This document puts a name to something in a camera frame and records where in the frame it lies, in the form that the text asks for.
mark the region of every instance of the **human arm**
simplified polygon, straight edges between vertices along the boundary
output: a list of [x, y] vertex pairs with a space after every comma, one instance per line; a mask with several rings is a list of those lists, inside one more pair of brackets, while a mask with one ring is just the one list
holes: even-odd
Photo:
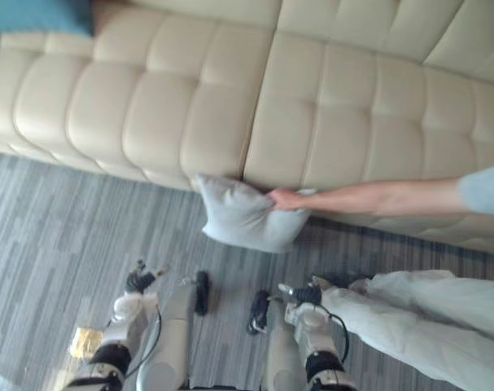
[[275, 209], [318, 209], [376, 216], [469, 212], [458, 191], [458, 179], [368, 182], [314, 195], [286, 189], [269, 193]]

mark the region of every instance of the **floor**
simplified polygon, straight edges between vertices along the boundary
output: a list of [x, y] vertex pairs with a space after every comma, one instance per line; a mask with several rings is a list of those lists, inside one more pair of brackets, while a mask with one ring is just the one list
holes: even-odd
[[[442, 268], [494, 279], [492, 255], [316, 218], [286, 255], [213, 242], [204, 223], [196, 194], [0, 155], [0, 391], [60, 389], [79, 365], [68, 354], [76, 327], [107, 322], [137, 259], [170, 266], [155, 285], [162, 303], [184, 276], [209, 271], [211, 313], [194, 325], [190, 382], [247, 390], [267, 345], [244, 331], [260, 288], [300, 285], [312, 272]], [[347, 369], [360, 391], [456, 389], [354, 336]]]

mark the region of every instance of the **sofa backrest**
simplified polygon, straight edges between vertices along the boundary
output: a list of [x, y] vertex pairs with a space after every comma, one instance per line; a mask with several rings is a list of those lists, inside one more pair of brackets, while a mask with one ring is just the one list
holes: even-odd
[[283, 0], [278, 31], [494, 83], [494, 0]]
[[275, 29], [281, 0], [127, 0], [160, 10]]

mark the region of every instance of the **tufted sofa cushion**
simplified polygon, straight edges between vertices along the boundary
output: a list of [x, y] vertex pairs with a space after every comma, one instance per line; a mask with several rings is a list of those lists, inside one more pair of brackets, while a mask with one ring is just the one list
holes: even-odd
[[[494, 165], [494, 86], [289, 33], [270, 51], [245, 167], [260, 187], [329, 189]], [[494, 217], [334, 219], [494, 251]]]
[[278, 31], [494, 83], [494, 0], [283, 0]]
[[272, 30], [110, 1], [94, 13], [95, 39], [0, 36], [0, 151], [180, 188], [240, 176]]
[[140, 6], [274, 29], [281, 0], [125, 0]]

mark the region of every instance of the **hand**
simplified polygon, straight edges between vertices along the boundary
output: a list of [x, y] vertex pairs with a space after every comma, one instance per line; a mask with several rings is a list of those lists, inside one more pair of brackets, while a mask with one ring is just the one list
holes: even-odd
[[294, 193], [293, 191], [278, 188], [268, 194], [275, 201], [275, 210], [296, 210], [303, 208], [305, 195]]

